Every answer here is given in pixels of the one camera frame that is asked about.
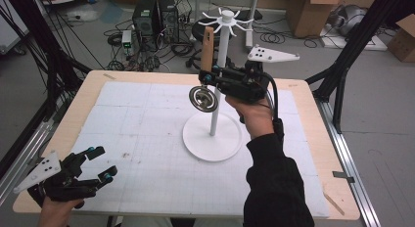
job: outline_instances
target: floor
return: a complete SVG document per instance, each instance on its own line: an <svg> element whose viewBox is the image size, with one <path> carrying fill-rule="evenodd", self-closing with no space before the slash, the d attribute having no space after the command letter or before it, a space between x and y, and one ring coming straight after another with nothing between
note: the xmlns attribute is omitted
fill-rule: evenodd
<svg viewBox="0 0 415 227"><path fill-rule="evenodd" d="M85 4L84 1L69 3L58 9ZM75 23L73 30L90 49L91 53L106 67L112 59L112 48L104 31L131 18L131 6L120 5L111 0L101 0L92 5L98 12L93 22ZM262 11L259 23L278 21L281 12ZM285 21L259 26L288 31ZM236 30L229 45L229 57L237 67L244 64L247 50L245 34ZM380 38L388 43L387 35ZM68 40L76 58L89 67L102 69L73 34ZM254 43L282 52L298 53L300 60L279 64L265 64L264 70L273 77L306 79L328 68L339 56L340 49L323 48L318 40L304 41L286 37L281 43L266 43L254 34ZM167 61L171 54L161 58ZM197 73L186 68L186 59L175 57L166 66L154 71ZM363 51L347 76L342 115L342 130L360 177L376 210L382 226L415 226L415 65L400 62L389 51ZM46 99L42 78L32 60L9 54L0 56L0 156L4 157L23 128ZM29 226L37 220L34 214L17 214L12 210L15 195L0 207L0 222L5 226ZM105 226L107 216L76 216L71 226ZM316 222L317 226L363 226L361 220L342 223Z"/></svg>

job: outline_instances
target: hand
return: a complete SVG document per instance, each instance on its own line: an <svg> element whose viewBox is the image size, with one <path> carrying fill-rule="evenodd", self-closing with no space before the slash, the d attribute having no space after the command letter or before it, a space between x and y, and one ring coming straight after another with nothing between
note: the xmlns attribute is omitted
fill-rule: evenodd
<svg viewBox="0 0 415 227"><path fill-rule="evenodd" d="M261 99L253 104L245 103L230 96L226 96L225 100L235 108L239 116L244 117L251 139L274 133L271 110L265 99Z"/></svg>
<svg viewBox="0 0 415 227"><path fill-rule="evenodd" d="M55 202L46 197L40 212L38 227L66 227L69 222L70 212L76 205L82 202L83 200Z"/></svg>

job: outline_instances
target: black pole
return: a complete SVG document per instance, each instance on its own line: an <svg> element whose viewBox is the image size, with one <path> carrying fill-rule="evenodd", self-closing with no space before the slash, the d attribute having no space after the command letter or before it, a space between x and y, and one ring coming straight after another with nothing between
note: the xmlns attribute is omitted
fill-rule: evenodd
<svg viewBox="0 0 415 227"><path fill-rule="evenodd" d="M313 92L314 97L322 102L328 102L330 95L337 88L333 123L338 133L342 133L340 125L347 73L399 1L375 0L336 61L328 69L305 80L311 84L324 78L318 89Z"/></svg>

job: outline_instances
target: table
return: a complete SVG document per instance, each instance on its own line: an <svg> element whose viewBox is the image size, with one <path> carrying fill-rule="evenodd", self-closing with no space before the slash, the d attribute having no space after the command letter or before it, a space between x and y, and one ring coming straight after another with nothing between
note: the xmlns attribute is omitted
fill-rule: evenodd
<svg viewBox="0 0 415 227"><path fill-rule="evenodd" d="M52 150L59 148L60 159L65 158L73 147L83 123L100 94L101 88L107 81L195 86L200 84L194 74L93 70L88 74L79 89L44 155L48 155ZM294 95L304 134L330 210L329 219L355 220L359 218L360 213L347 181L333 176L333 171L342 171L342 167L308 85L303 80L293 79L276 79L276 82L279 89L289 90ZM18 196L13 209L15 212L21 213L40 211L40 207L27 192L23 192Z"/></svg>

